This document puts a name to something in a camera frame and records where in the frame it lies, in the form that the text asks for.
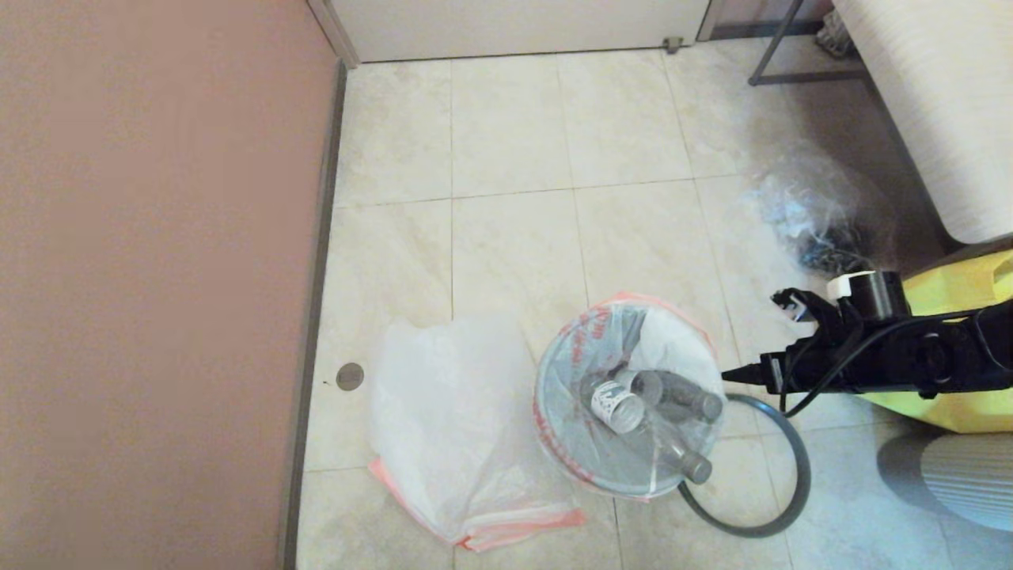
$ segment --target metal chair leg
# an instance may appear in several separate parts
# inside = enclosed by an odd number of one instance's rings
[[[824,71],[819,73],[785,73],[764,76],[763,72],[767,69],[767,65],[770,64],[771,58],[774,57],[777,47],[781,45],[781,39],[784,39],[785,34],[788,32],[788,26],[791,25],[791,22],[795,21],[795,15],[798,14],[798,9],[802,7],[803,1],[792,1],[791,7],[788,8],[788,13],[781,20],[781,25],[778,26],[777,32],[774,33],[774,37],[770,40],[770,46],[767,46],[767,51],[764,52],[763,58],[760,59],[760,65],[757,66],[756,71],[750,77],[750,85],[756,87],[757,85],[773,85],[776,83],[807,83],[810,81],[839,81],[842,79],[868,78],[869,74],[867,71]]]

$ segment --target floor drain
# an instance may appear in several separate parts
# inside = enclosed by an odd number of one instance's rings
[[[348,362],[337,372],[337,388],[350,392],[363,384],[363,368],[355,362]]]

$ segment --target door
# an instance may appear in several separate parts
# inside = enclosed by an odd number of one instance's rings
[[[709,0],[332,0],[362,61],[692,44]]]

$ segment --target tile floor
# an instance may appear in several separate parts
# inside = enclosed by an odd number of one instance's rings
[[[581,491],[587,525],[476,555],[417,526],[365,469],[373,459],[369,351],[394,319],[428,326],[505,310],[537,357],[589,304],[634,291],[702,323],[723,369],[807,335],[768,297],[819,279],[779,248],[747,195],[752,169],[793,141],[823,146],[891,192],[905,212],[905,262],[938,253],[864,86],[751,88],[746,77],[765,46],[373,64],[349,73],[301,570],[1010,567],[1010,536],[890,494],[876,473],[877,444],[918,426],[845,396],[822,397],[797,418],[812,495],[794,526],[764,540],[707,526],[678,496],[641,504]],[[772,69],[834,65],[796,37]],[[367,373],[366,388],[352,393],[334,384],[348,361]],[[785,504],[790,455],[766,419],[730,413],[700,500],[760,522]]]

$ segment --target pink wall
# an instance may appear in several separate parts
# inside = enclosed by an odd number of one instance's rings
[[[717,25],[780,21],[790,5],[791,0],[724,0]],[[808,0],[802,3],[795,19],[817,20],[833,7],[831,0]]]
[[[276,565],[334,63],[302,0],[0,3],[0,567]]]

